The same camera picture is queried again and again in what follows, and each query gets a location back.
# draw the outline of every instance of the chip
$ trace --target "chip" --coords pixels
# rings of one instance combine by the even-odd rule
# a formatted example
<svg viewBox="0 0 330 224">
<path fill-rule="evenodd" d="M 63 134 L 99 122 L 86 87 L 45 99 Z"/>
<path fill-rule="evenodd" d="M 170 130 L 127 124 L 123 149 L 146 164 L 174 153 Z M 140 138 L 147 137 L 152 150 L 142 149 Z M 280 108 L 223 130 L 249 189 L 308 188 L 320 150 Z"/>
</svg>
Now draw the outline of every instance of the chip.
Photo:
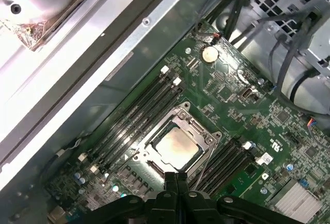
<svg viewBox="0 0 330 224">
<path fill-rule="evenodd" d="M 249 166 L 246 167 L 245 171 L 248 175 L 253 175 L 253 173 L 256 171 L 256 167 L 252 164 L 250 164 Z"/>
<path fill-rule="evenodd" d="M 286 120 L 288 120 L 288 118 L 290 117 L 289 113 L 287 113 L 286 111 L 282 111 L 279 113 L 279 115 L 277 116 L 277 119 L 281 122 L 284 123 Z"/>
<path fill-rule="evenodd" d="M 226 188 L 226 192 L 228 194 L 232 194 L 234 191 L 236 190 L 235 186 L 233 186 L 232 184 L 230 184 L 229 186 L 227 186 Z"/>
<path fill-rule="evenodd" d="M 310 158 L 313 158 L 317 153 L 317 150 L 312 146 L 305 151 L 305 154 L 307 154 Z"/>
<path fill-rule="evenodd" d="M 193 137 L 177 127 L 162 138 L 156 149 L 164 162 L 177 169 L 183 168 L 199 150 Z"/>
</svg>

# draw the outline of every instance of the black ram slot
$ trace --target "black ram slot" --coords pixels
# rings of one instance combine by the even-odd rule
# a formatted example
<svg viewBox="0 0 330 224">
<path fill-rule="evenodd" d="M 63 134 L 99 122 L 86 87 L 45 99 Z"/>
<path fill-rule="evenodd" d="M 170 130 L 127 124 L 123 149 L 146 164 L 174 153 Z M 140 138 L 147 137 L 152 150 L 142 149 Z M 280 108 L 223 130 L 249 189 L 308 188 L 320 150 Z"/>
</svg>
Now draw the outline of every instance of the black ram slot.
<svg viewBox="0 0 330 224">
<path fill-rule="evenodd" d="M 214 193 L 218 192 L 219 189 L 224 187 L 236 175 L 235 172 L 243 170 L 250 163 L 251 158 L 245 157 L 244 160 L 240 162 L 235 168 L 232 168 L 232 170 L 228 172 L 228 175 L 226 175 L 226 177 L 223 177 L 223 179 L 214 188 L 209 189 L 209 195 L 213 196 Z"/>
<path fill-rule="evenodd" d="M 139 128 L 139 131 L 130 139 L 130 141 L 125 144 L 116 154 L 115 156 L 108 161 L 106 168 L 111 167 L 111 165 L 116 162 L 120 156 L 122 156 L 122 154 L 135 142 L 135 140 L 137 138 L 139 138 L 147 129 L 150 125 L 152 125 L 153 123 L 155 123 L 158 119 L 162 118 L 164 116 L 164 114 L 166 112 L 168 112 L 168 110 L 173 106 L 173 104 L 176 102 L 176 98 L 179 95 L 179 93 L 182 91 L 181 89 L 178 90 L 174 90 L 175 95 L 170 95 L 168 98 L 168 101 L 165 103 L 164 106 L 160 106 L 159 112 L 157 112 L 157 114 L 152 114 L 150 117 L 146 118 L 146 123 L 143 124 L 142 127 Z"/>
<path fill-rule="evenodd" d="M 250 153 L 242 149 L 236 140 L 230 140 L 212 157 L 196 189 L 208 194 L 219 191 L 237 172 L 241 171 L 251 161 Z M 190 187 L 196 184 L 199 176 L 200 173 L 189 183 Z"/>
<path fill-rule="evenodd" d="M 234 158 L 230 159 L 227 164 L 219 167 L 217 173 L 213 176 L 209 183 L 203 187 L 203 190 L 209 191 L 212 187 L 216 187 L 223 178 L 230 177 L 244 159 L 245 156 L 243 154 L 237 154 Z"/>
<path fill-rule="evenodd" d="M 209 172 L 206 177 L 199 183 L 197 189 L 204 188 L 207 186 L 214 178 L 219 174 L 219 171 L 223 171 L 226 169 L 226 167 L 230 166 L 232 163 L 235 162 L 236 159 L 236 153 L 237 150 L 232 149 L 230 153 L 225 154 L 223 158 L 221 158 L 219 161 L 217 161 L 216 165 L 212 167 L 210 171 L 205 171 Z"/>
<path fill-rule="evenodd" d="M 164 89 L 165 91 L 162 91 L 160 94 L 157 94 L 156 98 L 150 99 L 147 102 L 147 105 L 145 107 L 145 110 L 140 109 L 140 112 L 138 113 L 138 119 L 135 121 L 131 120 L 130 124 L 133 124 L 126 130 L 125 135 L 119 138 L 117 141 L 115 141 L 112 146 L 108 149 L 108 152 L 102 155 L 102 160 L 100 160 L 100 163 L 106 161 L 111 154 L 113 154 L 114 151 L 116 151 L 135 130 L 137 130 L 137 126 L 135 124 L 142 124 L 145 120 L 147 120 L 150 117 L 150 113 L 152 116 L 152 111 L 159 105 L 159 102 L 166 98 L 167 95 L 171 92 L 170 86 L 167 86 L 167 89 Z M 116 134 L 114 134 L 113 137 L 118 137 L 122 132 L 124 132 L 126 127 L 118 131 Z"/>
<path fill-rule="evenodd" d="M 221 150 L 219 150 L 215 156 L 213 156 L 211 158 L 211 160 L 209 161 L 209 163 L 207 164 L 206 166 L 206 169 L 205 169 L 205 173 L 203 174 L 202 178 L 201 178 L 201 183 L 205 180 L 205 181 L 208 181 L 210 178 L 211 178 L 211 172 L 213 170 L 216 170 L 216 165 L 219 164 L 222 160 L 222 158 L 228 154 L 232 149 L 234 149 L 234 145 L 231 141 L 229 141 Z M 198 173 L 196 175 L 195 178 L 193 178 L 193 180 L 190 181 L 189 183 L 189 187 L 193 187 L 196 182 L 197 182 L 197 179 L 199 178 L 200 176 L 200 173 Z"/>
<path fill-rule="evenodd" d="M 123 118 L 131 117 L 136 114 L 136 110 L 139 109 L 140 104 L 144 104 L 145 100 L 151 98 L 154 93 L 158 92 L 165 84 L 167 84 L 171 80 L 168 76 L 163 76 L 161 79 L 155 78 L 155 80 L 139 95 L 137 99 L 135 99 L 123 113 L 121 113 L 117 119 L 113 122 L 113 124 L 103 133 L 102 137 L 99 141 L 105 139 L 111 132 L 113 132 L 114 128 L 123 120 Z M 93 154 L 100 152 L 107 144 L 109 140 L 105 140 L 97 147 L 93 149 Z"/>
<path fill-rule="evenodd" d="M 150 105 L 152 105 L 153 102 L 157 100 L 157 98 L 159 97 L 159 95 L 163 96 L 164 93 L 166 94 L 170 90 L 171 90 L 170 89 L 170 84 L 166 84 L 166 85 L 163 85 L 160 90 L 158 90 L 158 92 L 156 93 L 156 97 L 155 96 L 150 96 L 147 99 L 147 101 L 143 103 L 143 105 L 141 105 L 140 107 L 138 107 L 134 111 L 134 114 L 131 117 L 129 117 L 123 124 L 118 125 L 118 127 L 116 127 L 114 131 L 112 131 L 113 134 L 107 139 L 106 145 L 109 144 L 110 142 L 113 142 L 113 139 L 116 139 L 119 134 L 121 134 L 122 132 L 124 132 L 125 129 L 127 129 L 127 127 L 130 124 L 136 123 L 136 122 L 140 122 L 143 119 L 143 117 L 141 117 L 141 113 L 143 112 L 143 110 L 145 108 L 147 108 L 147 111 L 148 111 L 150 109 Z M 116 144 L 117 144 L 117 142 L 112 143 L 110 145 L 110 147 L 108 147 L 106 150 L 109 151 L 109 152 L 110 151 L 113 151 L 113 147 L 115 147 Z M 108 154 L 109 152 L 105 152 L 104 151 L 103 153 L 101 153 L 97 157 L 97 160 L 100 162 L 102 159 L 104 159 L 106 157 L 105 154 Z"/>
</svg>

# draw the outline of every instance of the blue capacitor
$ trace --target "blue capacitor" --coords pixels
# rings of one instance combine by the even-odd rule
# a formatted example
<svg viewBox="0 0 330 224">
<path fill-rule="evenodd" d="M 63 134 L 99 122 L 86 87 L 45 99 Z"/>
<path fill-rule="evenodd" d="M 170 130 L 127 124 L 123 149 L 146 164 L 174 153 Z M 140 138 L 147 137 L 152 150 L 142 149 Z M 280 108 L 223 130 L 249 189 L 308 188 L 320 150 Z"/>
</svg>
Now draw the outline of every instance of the blue capacitor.
<svg viewBox="0 0 330 224">
<path fill-rule="evenodd" d="M 288 165 L 286 166 L 286 168 L 287 168 L 287 171 L 292 171 L 294 167 L 293 167 L 292 164 L 288 164 Z"/>
<path fill-rule="evenodd" d="M 80 177 L 81 177 L 80 173 L 75 173 L 73 176 L 74 176 L 76 179 L 80 179 Z"/>
<path fill-rule="evenodd" d="M 309 186 L 307 180 L 305 179 L 301 179 L 299 180 L 299 184 L 303 187 L 303 188 L 307 188 Z"/>
</svg>

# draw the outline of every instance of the mounting hole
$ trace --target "mounting hole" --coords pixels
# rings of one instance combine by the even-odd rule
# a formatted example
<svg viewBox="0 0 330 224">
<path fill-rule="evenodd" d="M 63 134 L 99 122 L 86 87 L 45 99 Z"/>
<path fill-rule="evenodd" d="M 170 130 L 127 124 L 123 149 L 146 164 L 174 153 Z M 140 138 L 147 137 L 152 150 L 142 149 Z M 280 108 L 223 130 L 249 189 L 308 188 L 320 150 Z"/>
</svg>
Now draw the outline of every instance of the mounting hole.
<svg viewBox="0 0 330 224">
<path fill-rule="evenodd" d="M 150 25 L 150 19 L 149 19 L 149 18 L 144 18 L 144 19 L 142 20 L 142 24 L 143 24 L 144 26 L 149 26 L 149 25 Z"/>
<path fill-rule="evenodd" d="M 208 217 L 206 217 L 206 220 L 208 222 L 213 222 L 215 219 L 212 216 L 208 216 Z"/>
<path fill-rule="evenodd" d="M 134 203 L 137 203 L 137 202 L 138 202 L 138 200 L 136 200 L 136 199 L 132 199 L 132 200 L 129 201 L 129 203 L 131 203 L 131 204 L 134 204 Z"/>
<path fill-rule="evenodd" d="M 133 161 L 139 161 L 139 160 L 140 160 L 140 157 L 138 157 L 138 156 L 133 157 Z"/>
<path fill-rule="evenodd" d="M 19 4 L 13 4 L 10 6 L 11 13 L 19 14 L 22 11 L 22 8 Z"/>
</svg>

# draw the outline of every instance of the ram slot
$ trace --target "ram slot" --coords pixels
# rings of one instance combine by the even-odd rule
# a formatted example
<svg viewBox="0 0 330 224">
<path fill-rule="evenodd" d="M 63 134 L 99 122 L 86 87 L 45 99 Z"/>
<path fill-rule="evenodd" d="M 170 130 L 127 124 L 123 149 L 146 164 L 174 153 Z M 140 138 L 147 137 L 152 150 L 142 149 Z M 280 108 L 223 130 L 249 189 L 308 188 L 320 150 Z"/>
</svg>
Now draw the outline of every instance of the ram slot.
<svg viewBox="0 0 330 224">
<path fill-rule="evenodd" d="M 198 191 L 209 195 L 221 189 L 233 176 L 252 161 L 249 152 L 230 140 L 209 162 L 197 186 Z M 190 187 L 196 184 L 200 173 L 189 183 Z"/>
<path fill-rule="evenodd" d="M 203 181 L 200 182 L 197 189 L 204 189 L 206 186 L 208 186 L 209 183 L 211 183 L 214 178 L 217 177 L 217 175 L 226 169 L 229 165 L 235 162 L 235 159 L 237 158 L 237 151 L 235 149 L 232 149 L 228 154 L 226 154 L 224 157 L 222 157 L 216 165 L 212 168 L 212 171 L 205 177 Z"/>
<path fill-rule="evenodd" d="M 218 150 L 218 152 L 211 158 L 209 163 L 206 165 L 204 174 L 201 178 L 201 183 L 203 181 L 208 181 L 212 177 L 212 171 L 216 170 L 217 164 L 221 162 L 223 157 L 229 153 L 232 149 L 234 149 L 232 142 L 228 142 L 221 150 Z M 193 187 L 197 183 L 197 179 L 199 178 L 200 173 L 198 173 L 190 182 L 189 187 Z"/>
<path fill-rule="evenodd" d="M 111 154 L 118 149 L 119 146 L 137 129 L 136 124 L 141 124 L 148 118 L 149 113 L 153 111 L 153 109 L 157 106 L 158 102 L 162 99 L 164 99 L 171 91 L 170 85 L 167 86 L 167 88 L 164 88 L 163 91 L 160 93 L 157 93 L 155 98 L 150 99 L 147 104 L 145 105 L 144 109 L 140 109 L 140 112 L 138 113 L 137 117 L 134 120 L 131 120 L 129 122 L 128 128 L 123 128 L 119 130 L 117 133 L 113 135 L 114 141 L 112 143 L 112 146 L 110 148 L 107 148 L 107 152 L 103 153 L 100 157 L 99 163 L 103 163 L 108 159 Z"/>
<path fill-rule="evenodd" d="M 111 141 L 107 138 L 111 133 L 116 132 L 116 129 L 120 129 L 122 126 L 128 122 L 122 123 L 125 119 L 132 119 L 138 113 L 138 110 L 146 104 L 146 100 L 150 99 L 155 93 L 157 93 L 161 88 L 163 88 L 169 81 L 170 77 L 167 75 L 163 76 L 161 79 L 155 78 L 154 81 L 135 99 L 123 113 L 117 117 L 111 126 L 103 133 L 102 137 L 98 140 L 101 141 L 96 147 L 93 148 L 92 154 L 95 156 L 100 153 Z"/>
<path fill-rule="evenodd" d="M 143 117 L 141 116 L 141 111 L 143 112 L 143 110 L 146 110 L 147 112 L 150 109 L 150 106 L 152 107 L 153 101 L 155 99 L 157 99 L 159 96 L 165 95 L 170 90 L 171 90 L 170 84 L 168 83 L 166 85 L 163 85 L 156 93 L 153 94 L 153 96 L 148 96 L 148 100 L 145 101 L 138 109 L 136 109 L 131 117 L 126 119 L 123 124 L 119 125 L 112 131 L 112 135 L 107 138 L 107 143 L 106 143 L 106 145 L 111 143 L 110 146 L 109 147 L 107 147 L 106 145 L 103 146 L 102 153 L 98 155 L 96 160 L 98 162 L 101 162 L 106 157 L 106 154 L 108 154 L 107 151 L 112 150 L 112 147 L 116 146 L 117 144 L 116 139 L 118 138 L 118 136 L 124 131 L 126 131 L 126 133 L 129 132 L 128 130 L 132 126 L 134 126 L 134 123 L 140 122 L 143 119 Z"/>
<path fill-rule="evenodd" d="M 142 122 L 142 125 L 137 127 L 134 132 L 131 132 L 130 134 L 125 134 L 121 140 L 124 141 L 127 139 L 132 133 L 134 133 L 133 137 L 130 138 L 130 140 L 122 147 L 119 148 L 122 143 L 118 143 L 118 151 L 110 151 L 109 155 L 115 153 L 114 156 L 111 156 L 111 158 L 107 159 L 107 164 L 105 168 L 110 168 L 114 162 L 116 162 L 122 154 L 144 133 L 148 130 L 148 128 L 153 124 L 156 123 L 157 120 L 161 119 L 168 111 L 169 109 L 174 105 L 176 102 L 177 96 L 180 94 L 182 90 L 179 88 L 172 89 L 171 93 L 167 96 L 166 101 L 161 105 L 160 102 L 156 102 L 153 107 L 154 109 L 157 106 L 157 111 L 154 113 L 147 113 L 147 116 L 144 117 L 144 121 Z"/>
</svg>

